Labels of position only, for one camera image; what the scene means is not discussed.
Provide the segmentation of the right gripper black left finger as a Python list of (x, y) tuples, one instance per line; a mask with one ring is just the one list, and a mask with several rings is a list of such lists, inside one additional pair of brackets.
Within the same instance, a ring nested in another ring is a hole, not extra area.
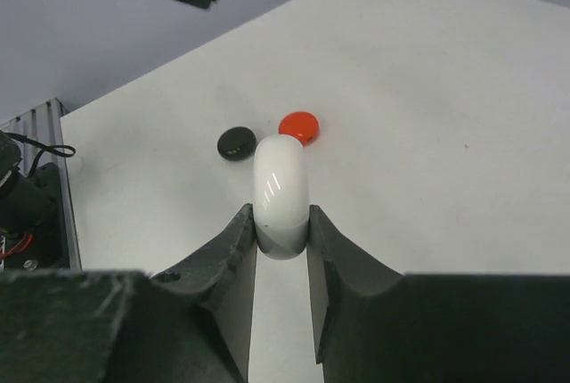
[(257, 245), (244, 205), (165, 271), (1, 275), (4, 382), (245, 382)]

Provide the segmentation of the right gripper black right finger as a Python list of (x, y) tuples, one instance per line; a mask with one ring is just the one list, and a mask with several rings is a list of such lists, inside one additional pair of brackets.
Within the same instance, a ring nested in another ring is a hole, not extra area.
[(318, 206), (306, 248), (328, 382), (566, 382), (565, 275), (398, 273)]

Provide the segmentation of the white earbud charging case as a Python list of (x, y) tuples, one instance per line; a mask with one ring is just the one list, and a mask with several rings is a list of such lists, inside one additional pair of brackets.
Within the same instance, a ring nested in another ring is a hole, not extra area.
[(257, 245), (274, 260), (300, 255), (308, 242), (310, 195), (304, 149), (274, 134), (257, 146), (253, 162), (253, 218)]

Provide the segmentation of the black earbud charging case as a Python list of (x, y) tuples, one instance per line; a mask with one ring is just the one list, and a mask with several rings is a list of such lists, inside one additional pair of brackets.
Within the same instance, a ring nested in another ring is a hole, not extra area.
[(254, 132), (245, 126), (232, 127), (221, 134), (216, 147), (218, 154), (228, 161), (248, 159), (257, 146)]

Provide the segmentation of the red earbud charging case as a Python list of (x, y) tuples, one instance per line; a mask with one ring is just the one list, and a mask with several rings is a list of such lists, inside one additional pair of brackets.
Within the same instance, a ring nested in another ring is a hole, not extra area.
[(295, 111), (285, 116), (278, 127), (279, 134), (294, 137), (304, 146), (313, 143), (320, 135), (318, 118), (307, 111)]

